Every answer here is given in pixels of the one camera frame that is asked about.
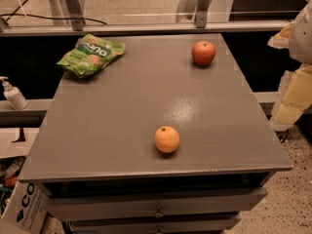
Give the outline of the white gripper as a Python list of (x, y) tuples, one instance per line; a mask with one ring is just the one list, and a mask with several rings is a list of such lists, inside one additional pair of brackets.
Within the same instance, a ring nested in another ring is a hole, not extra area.
[(303, 112), (312, 105), (312, 1), (294, 21), (272, 36), (267, 45), (275, 49), (290, 49), (290, 56), (302, 62), (295, 72), (286, 70), (281, 78), (270, 125), (276, 132), (291, 128)]

